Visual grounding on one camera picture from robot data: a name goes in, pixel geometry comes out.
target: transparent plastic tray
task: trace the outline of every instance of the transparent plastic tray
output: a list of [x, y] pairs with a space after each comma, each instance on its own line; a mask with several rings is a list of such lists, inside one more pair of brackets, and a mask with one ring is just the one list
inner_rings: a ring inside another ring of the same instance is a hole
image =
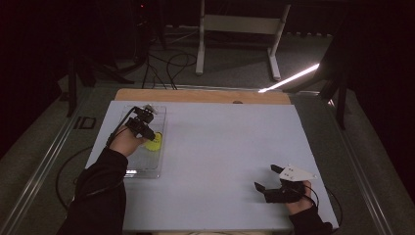
[[[125, 106], [120, 120], [134, 106]], [[165, 124], [165, 106], [153, 106], [156, 110], [154, 119], [150, 122], [149, 127], [156, 133], [161, 133], [161, 147], [157, 151], [148, 150], [145, 145], [141, 145], [137, 150], [128, 157], [128, 167], [125, 174], [125, 178], [159, 178], [161, 173], [161, 160], [163, 153], [163, 140], [164, 140], [164, 124]]]

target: glowing light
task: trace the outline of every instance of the glowing light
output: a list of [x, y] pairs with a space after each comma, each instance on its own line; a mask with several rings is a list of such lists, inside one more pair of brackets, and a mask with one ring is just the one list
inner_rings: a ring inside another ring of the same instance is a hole
[[266, 91], [269, 91], [269, 90], [272, 90], [272, 89], [278, 88], [278, 87], [280, 87], [280, 86], [282, 86], [282, 85], [284, 85], [284, 84], [287, 84], [287, 83], [289, 83], [290, 81], [293, 81], [293, 80], [295, 80], [295, 79], [297, 79], [297, 78], [299, 78], [299, 77], [301, 77], [301, 76], [303, 76], [303, 75], [308, 74], [309, 72], [312, 72], [312, 71], [317, 70], [317, 68], [318, 68], [318, 66], [319, 66], [319, 65], [320, 65], [320, 64], [317, 64], [317, 65], [315, 65], [315, 66], [313, 66], [313, 67], [310, 67], [310, 68], [308, 68], [308, 69], [306, 69], [306, 70], [303, 70], [303, 71], [301, 71], [301, 72], [299, 72], [299, 73], [297, 73], [297, 74], [295, 74], [295, 75], [293, 75], [293, 76], [291, 76], [291, 77], [289, 77], [289, 78], [287, 78], [287, 79], [285, 79], [285, 80], [283, 80], [283, 81], [278, 82], [277, 84], [275, 84], [275, 85], [273, 85], [273, 86], [270, 86], [270, 87], [268, 87], [268, 88], [262, 88], [262, 89], [260, 89], [260, 90], [258, 91], [258, 93], [264, 93], [264, 92], [266, 92]]

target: yellow round object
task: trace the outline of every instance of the yellow round object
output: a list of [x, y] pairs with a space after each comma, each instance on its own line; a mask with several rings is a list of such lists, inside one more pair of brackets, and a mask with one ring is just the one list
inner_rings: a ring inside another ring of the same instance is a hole
[[156, 132], [156, 137], [153, 141], [147, 141], [144, 146], [150, 151], [157, 151], [161, 147], [161, 133]]

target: sleeve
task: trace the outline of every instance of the sleeve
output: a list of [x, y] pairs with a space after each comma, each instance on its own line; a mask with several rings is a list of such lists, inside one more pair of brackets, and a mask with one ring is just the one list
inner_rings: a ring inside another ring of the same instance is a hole
[[105, 148], [79, 175], [68, 216], [57, 234], [122, 234], [127, 165], [124, 155]]
[[314, 205], [308, 210], [290, 215], [289, 218], [296, 235], [326, 235], [333, 231], [332, 224], [321, 220]]

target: person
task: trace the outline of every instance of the person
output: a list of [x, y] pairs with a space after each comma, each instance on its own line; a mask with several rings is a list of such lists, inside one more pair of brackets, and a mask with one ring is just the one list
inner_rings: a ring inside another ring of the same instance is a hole
[[[114, 141], [104, 148], [97, 162], [83, 170], [78, 177], [74, 198], [68, 215], [57, 235], [121, 235], [126, 195], [123, 184], [128, 160], [126, 157], [147, 139], [136, 138], [122, 126]], [[305, 195], [311, 195], [311, 184], [304, 181]], [[332, 224], [323, 222], [317, 207], [306, 197], [286, 204], [296, 235], [325, 235], [332, 233]]]

